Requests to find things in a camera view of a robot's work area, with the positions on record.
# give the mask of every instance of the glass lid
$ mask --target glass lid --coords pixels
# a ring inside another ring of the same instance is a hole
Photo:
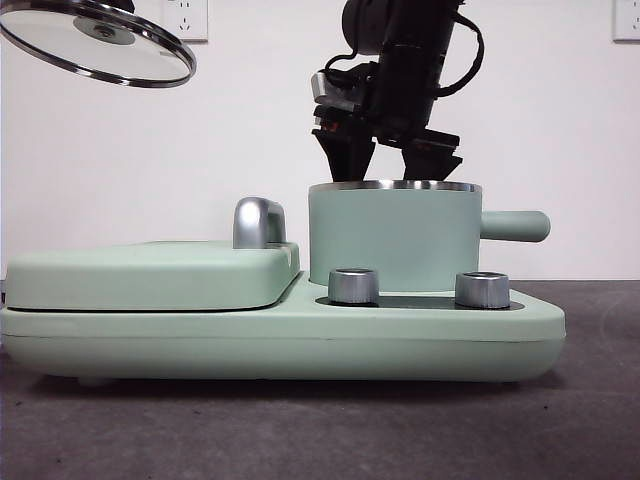
[[[132,12],[130,0],[0,0],[0,26],[22,50],[80,75],[146,88],[187,82],[193,52]]]

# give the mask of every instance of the wall outlet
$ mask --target wall outlet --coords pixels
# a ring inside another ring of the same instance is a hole
[[[640,43],[640,0],[613,0],[613,41]]]
[[[208,0],[163,0],[163,26],[180,40],[209,40]]]

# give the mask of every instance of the black cable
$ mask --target black cable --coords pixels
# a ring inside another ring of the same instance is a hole
[[[464,25],[470,30],[476,32],[476,36],[478,37],[478,53],[476,54],[476,59],[471,65],[471,69],[469,69],[469,71],[460,80],[448,87],[440,87],[434,90],[433,93],[436,97],[448,97],[449,95],[453,95],[454,93],[462,90],[473,79],[473,77],[478,74],[480,67],[482,66],[482,61],[484,60],[484,38],[482,37],[480,28],[468,18],[463,17],[459,12],[453,13],[453,19],[456,23]]]
[[[364,4],[364,0],[357,0],[358,4],[356,5],[356,14],[354,16],[354,29],[353,29],[353,50],[351,51],[351,53],[349,54],[340,54],[340,55],[336,55],[335,57],[331,58],[326,65],[324,66],[324,72],[325,74],[327,74],[327,80],[329,80],[330,83],[333,84],[333,81],[331,79],[331,77],[333,76],[334,78],[337,79],[337,77],[343,77],[344,79],[351,79],[351,76],[348,75],[346,72],[342,72],[340,70],[332,70],[331,69],[331,65],[333,65],[334,63],[336,63],[339,60],[353,60],[354,58],[356,58],[356,56],[358,55],[358,43],[359,43],[359,37],[360,37],[360,13],[362,11],[362,6]]]

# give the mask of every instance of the stainless steel rim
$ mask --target stainless steel rim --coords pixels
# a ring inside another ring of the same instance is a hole
[[[6,29],[2,24],[2,15],[18,10],[38,10],[62,13],[91,18],[116,25],[131,33],[151,40],[170,51],[184,62],[189,69],[189,74],[174,80],[150,80],[144,78],[124,77],[77,65],[69,60],[47,53],[44,50],[25,42],[20,37],[11,33],[10,30]],[[44,60],[45,62],[56,65],[57,67],[64,68],[65,70],[85,77],[116,83],[118,85],[142,88],[176,87],[186,83],[196,72],[197,63],[195,55],[191,49],[184,45],[177,37],[144,18],[115,7],[103,5],[93,0],[2,0],[2,6],[0,7],[0,30],[11,43],[40,60]]]
[[[309,193],[328,190],[449,190],[453,192],[482,192],[480,185],[437,180],[366,180],[363,182],[333,182],[314,185]]]

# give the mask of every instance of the dark gray floor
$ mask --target dark gray floor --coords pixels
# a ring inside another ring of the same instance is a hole
[[[122,381],[2,357],[4,480],[640,479],[640,282],[514,282],[567,314],[520,384]]]

